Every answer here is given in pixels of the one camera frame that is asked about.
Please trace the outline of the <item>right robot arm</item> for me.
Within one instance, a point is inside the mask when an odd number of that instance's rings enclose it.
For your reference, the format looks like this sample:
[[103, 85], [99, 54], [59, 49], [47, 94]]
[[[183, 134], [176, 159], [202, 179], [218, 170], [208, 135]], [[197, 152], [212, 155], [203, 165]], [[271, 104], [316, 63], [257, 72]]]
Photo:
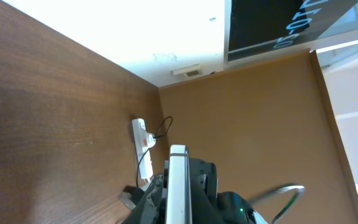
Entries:
[[216, 166], [174, 156], [145, 189], [127, 185], [120, 200], [131, 211], [123, 223], [256, 223], [250, 203], [217, 190]]

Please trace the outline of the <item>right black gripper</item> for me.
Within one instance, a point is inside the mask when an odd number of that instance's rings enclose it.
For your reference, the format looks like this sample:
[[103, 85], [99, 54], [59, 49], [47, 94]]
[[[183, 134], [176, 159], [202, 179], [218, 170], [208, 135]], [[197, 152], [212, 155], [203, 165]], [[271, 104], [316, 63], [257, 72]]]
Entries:
[[[189, 157], [192, 223], [217, 223], [216, 166], [201, 159]], [[169, 160], [164, 172], [155, 176], [136, 208], [131, 210], [123, 224], [165, 223]]]

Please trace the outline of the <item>white power strip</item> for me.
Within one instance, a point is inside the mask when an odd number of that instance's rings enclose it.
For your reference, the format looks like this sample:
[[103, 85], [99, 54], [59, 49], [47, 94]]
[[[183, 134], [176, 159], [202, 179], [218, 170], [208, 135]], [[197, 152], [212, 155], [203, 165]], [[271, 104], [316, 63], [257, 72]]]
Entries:
[[139, 163], [139, 174], [141, 179], [150, 179], [154, 172], [150, 152], [147, 152], [147, 147], [141, 143], [144, 133], [149, 133], [145, 127], [145, 121], [142, 118], [132, 120], [132, 129], [134, 133], [135, 148]]

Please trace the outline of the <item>white USB charger plug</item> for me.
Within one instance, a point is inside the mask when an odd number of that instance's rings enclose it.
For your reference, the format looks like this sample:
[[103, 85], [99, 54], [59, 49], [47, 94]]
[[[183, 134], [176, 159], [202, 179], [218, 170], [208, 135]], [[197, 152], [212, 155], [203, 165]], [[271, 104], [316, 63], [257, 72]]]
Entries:
[[144, 147], [151, 148], [155, 146], [156, 138], [152, 133], [144, 133], [141, 143]]

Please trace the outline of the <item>white wall fixture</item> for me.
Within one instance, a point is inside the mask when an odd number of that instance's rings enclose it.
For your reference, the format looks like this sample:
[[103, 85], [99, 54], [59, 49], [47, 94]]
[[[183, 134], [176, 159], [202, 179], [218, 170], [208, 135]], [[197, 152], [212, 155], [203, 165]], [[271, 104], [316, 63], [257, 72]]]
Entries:
[[185, 77], [185, 78], [190, 78], [201, 74], [202, 74], [202, 68], [200, 64], [191, 65], [188, 67], [183, 67], [172, 71], [173, 76]]

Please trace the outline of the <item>dark sign with lettering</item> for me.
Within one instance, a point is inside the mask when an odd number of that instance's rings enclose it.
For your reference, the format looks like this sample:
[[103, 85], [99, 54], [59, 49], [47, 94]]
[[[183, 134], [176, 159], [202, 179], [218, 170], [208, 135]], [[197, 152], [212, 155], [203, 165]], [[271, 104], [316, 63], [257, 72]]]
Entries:
[[233, 0], [227, 60], [318, 39], [358, 0]]

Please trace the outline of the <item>black smartphone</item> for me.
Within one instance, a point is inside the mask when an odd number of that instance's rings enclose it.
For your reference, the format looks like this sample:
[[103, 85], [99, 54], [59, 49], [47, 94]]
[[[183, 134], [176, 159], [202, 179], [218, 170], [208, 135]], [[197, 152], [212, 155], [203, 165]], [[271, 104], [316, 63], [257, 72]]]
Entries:
[[185, 145], [170, 147], [165, 223], [192, 223], [189, 151]]

